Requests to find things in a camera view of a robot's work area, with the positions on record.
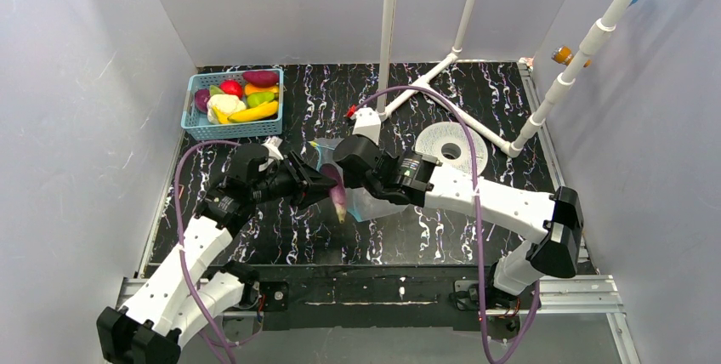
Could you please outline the clear zip top bag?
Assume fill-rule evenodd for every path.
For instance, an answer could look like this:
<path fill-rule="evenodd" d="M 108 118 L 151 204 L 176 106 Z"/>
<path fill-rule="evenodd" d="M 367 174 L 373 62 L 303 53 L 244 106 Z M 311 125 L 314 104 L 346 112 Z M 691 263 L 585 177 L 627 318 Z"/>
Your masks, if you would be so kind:
<path fill-rule="evenodd" d="M 318 154 L 316 163 L 316 169 L 318 171 L 321 170 L 322 165 L 329 163 L 332 164 L 340 174 L 343 173 L 332 159 L 332 154 L 341 141 L 341 138 L 318 138 L 310 141 L 310 145 L 315 148 Z M 364 188 L 346 188 L 345 193 L 347 214 L 352 215 L 357 222 L 379 219 L 401 213 L 408 208 L 408 205 L 397 205 L 377 199 Z"/>

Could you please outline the yellow banana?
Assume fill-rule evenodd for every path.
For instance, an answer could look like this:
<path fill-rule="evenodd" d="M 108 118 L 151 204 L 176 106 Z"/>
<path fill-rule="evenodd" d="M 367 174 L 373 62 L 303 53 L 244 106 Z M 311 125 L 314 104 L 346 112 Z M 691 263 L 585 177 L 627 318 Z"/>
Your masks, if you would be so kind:
<path fill-rule="evenodd" d="M 261 105 L 235 112 L 228 116 L 231 123 L 255 122 L 274 116 L 280 108 L 280 104 L 276 100 L 265 102 Z"/>
<path fill-rule="evenodd" d="M 209 113 L 213 113 L 213 116 L 217 120 L 217 124 L 230 124 L 229 115 L 222 112 L 216 106 L 212 106 Z"/>

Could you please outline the purple sweet potato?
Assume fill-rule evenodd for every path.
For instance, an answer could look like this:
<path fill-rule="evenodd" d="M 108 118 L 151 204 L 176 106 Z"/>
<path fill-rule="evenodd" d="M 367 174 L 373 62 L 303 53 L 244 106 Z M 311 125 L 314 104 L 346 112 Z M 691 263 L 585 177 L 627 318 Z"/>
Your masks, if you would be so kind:
<path fill-rule="evenodd" d="M 246 83 L 257 88 L 270 88 L 280 83 L 280 75 L 277 71 L 244 71 L 241 76 Z"/>

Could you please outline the pink purple eggplant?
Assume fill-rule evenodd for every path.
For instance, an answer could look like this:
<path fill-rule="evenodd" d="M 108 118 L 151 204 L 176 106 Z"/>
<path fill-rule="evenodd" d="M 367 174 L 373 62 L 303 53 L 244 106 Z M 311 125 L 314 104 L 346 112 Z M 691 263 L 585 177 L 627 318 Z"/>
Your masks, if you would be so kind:
<path fill-rule="evenodd" d="M 329 190 L 329 197 L 335 208 L 338 222 L 343 224 L 347 215 L 346 191 L 343 178 L 338 169 L 331 163 L 324 163 L 321 166 L 321 173 L 336 182 L 336 185 Z"/>

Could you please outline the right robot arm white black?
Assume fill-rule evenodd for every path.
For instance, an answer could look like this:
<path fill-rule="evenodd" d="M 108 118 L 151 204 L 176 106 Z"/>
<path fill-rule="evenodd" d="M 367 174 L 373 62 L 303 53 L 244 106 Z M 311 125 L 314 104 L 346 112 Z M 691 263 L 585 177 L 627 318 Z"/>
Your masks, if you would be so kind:
<path fill-rule="evenodd" d="M 408 151 L 392 156 L 372 140 L 353 134 L 334 149 L 333 162 L 346 187 L 362 188 L 395 205 L 465 213 L 510 230 L 523 239 L 491 268 L 480 267 L 479 304 L 510 307 L 543 276 L 569 279 L 578 272 L 584 218 L 576 191 L 561 186 L 554 193 L 523 191 L 481 179 Z"/>

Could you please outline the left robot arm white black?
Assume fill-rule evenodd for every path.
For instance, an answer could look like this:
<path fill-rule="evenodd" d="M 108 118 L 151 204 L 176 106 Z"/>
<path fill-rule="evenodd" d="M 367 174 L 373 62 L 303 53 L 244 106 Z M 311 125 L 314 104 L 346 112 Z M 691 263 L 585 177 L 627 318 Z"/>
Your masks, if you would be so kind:
<path fill-rule="evenodd" d="M 102 356 L 110 363 L 176 363 L 182 349 L 206 327 L 235 355 L 216 317 L 238 305 L 258 283 L 247 264 L 229 262 L 205 285 L 203 274 L 265 202 L 288 198 L 303 209 L 330 195 L 338 182 L 297 154 L 272 143 L 236 144 L 236 157 L 220 186 L 207 191 L 188 224 L 176 211 L 178 242 L 141 289 L 118 308 L 107 307 L 96 326 Z"/>

